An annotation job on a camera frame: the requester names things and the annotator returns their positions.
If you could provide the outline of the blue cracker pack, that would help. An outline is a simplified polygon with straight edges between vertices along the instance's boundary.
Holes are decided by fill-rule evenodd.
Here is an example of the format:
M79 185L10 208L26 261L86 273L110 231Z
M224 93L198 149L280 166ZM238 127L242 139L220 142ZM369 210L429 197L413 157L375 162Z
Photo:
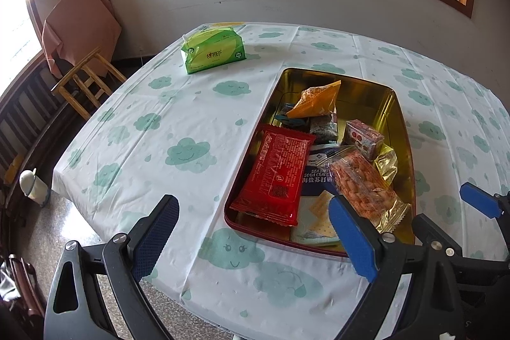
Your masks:
M319 164L340 150L336 142L314 145L302 177L302 190L297 215L297 226L290 232L290 241L301 245L320 247L340 242L329 221L329 202L334 187L327 172Z

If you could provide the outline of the clear orange peanut snack bag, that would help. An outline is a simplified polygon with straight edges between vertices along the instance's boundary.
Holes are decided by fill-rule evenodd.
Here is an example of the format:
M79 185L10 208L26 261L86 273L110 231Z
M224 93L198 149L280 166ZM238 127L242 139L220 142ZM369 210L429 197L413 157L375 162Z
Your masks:
M341 147L319 167L327 172L338 194L380 234L394 232L411 207L397 196L355 146Z

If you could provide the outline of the red white box snack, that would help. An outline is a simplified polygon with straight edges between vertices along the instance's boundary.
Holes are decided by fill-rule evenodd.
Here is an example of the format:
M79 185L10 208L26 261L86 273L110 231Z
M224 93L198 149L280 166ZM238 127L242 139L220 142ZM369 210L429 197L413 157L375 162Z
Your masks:
M346 122L344 143L356 146L368 161L378 156L384 140L383 134L358 119Z

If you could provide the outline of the red snack pack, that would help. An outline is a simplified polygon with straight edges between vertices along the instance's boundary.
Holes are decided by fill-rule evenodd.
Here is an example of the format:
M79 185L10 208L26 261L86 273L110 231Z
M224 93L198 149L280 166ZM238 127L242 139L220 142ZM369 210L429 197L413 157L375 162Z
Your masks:
M269 124L254 163L231 207L285 227L297 225L302 177L316 137Z

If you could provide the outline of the grey seaweed snack pack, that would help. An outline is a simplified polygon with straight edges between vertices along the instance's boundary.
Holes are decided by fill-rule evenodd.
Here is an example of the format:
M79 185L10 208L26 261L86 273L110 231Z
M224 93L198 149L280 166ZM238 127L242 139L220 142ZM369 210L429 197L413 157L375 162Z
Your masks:
M315 144L324 144L338 140L338 127L333 114L311 117L310 133L316 138Z

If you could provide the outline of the orange snack packet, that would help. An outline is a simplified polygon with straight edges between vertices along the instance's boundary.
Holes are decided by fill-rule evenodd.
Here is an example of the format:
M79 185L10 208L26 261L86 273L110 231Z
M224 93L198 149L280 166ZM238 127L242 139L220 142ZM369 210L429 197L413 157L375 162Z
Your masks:
M303 90L297 104L286 113L289 119L319 117L335 112L341 81Z

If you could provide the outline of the white cup on floor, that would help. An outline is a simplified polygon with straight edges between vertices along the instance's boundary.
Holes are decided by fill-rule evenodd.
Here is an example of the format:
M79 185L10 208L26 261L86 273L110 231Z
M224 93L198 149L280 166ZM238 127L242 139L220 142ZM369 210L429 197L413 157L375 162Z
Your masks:
M37 170L24 170L19 177L19 185L23 194L40 207L44 207L50 200L51 190L47 184L37 176Z

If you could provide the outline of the cloud pattern tablecloth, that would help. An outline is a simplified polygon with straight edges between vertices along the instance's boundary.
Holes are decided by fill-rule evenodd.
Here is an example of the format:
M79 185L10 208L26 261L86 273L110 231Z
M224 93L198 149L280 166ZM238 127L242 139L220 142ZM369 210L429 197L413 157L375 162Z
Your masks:
M285 69L391 87L404 114L418 209L463 248L503 260L497 223L461 201L471 182L509 189L509 114L472 78L424 55L340 31L266 23L237 29L246 59L188 74L182 43L161 51L91 117L57 163L53 188L102 239L162 196L181 214L148 282L187 310L253 339L332 339L367 288L346 259L238 235L223 210L234 175Z

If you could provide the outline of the dark wooden chair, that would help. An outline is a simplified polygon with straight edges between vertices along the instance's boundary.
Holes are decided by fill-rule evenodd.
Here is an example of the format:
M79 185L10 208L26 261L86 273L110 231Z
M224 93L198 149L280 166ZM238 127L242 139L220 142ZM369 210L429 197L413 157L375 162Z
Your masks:
M46 153L51 128L68 104L52 93L57 84L46 60L38 57L1 96L1 208L12 212L23 202L19 177Z

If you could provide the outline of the wooden stool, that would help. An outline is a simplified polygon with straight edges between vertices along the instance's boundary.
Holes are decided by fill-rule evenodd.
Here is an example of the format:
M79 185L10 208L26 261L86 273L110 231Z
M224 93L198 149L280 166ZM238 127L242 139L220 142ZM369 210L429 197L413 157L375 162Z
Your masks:
M101 54L100 48L96 47L89 54L85 55L85 57L68 71L51 89L51 93L55 97L61 96L64 98L64 100L86 121L91 118L91 114L68 90L67 85L70 82L74 82L79 91L85 95L96 109L102 105L99 99L103 95L110 97L113 94L113 90L89 66L89 62L92 60L97 60L101 66L106 69L106 72L112 75L120 84L124 84L127 80L127 78Z

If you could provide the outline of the green tissue pack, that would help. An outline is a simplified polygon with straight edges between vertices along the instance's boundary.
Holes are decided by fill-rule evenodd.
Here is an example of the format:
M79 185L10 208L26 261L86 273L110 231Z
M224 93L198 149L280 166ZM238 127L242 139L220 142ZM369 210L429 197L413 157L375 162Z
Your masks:
M232 27L226 26L185 35L181 51L187 74L246 59L241 36Z

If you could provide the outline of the pink cloth covered furniture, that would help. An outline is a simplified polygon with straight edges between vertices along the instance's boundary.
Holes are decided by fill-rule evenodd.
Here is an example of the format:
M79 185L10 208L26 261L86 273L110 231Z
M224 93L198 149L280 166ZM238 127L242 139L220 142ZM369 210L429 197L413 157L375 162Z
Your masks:
M62 78L57 60L76 65L92 50L110 60L121 34L110 0L61 0L47 16L42 48L52 75Z

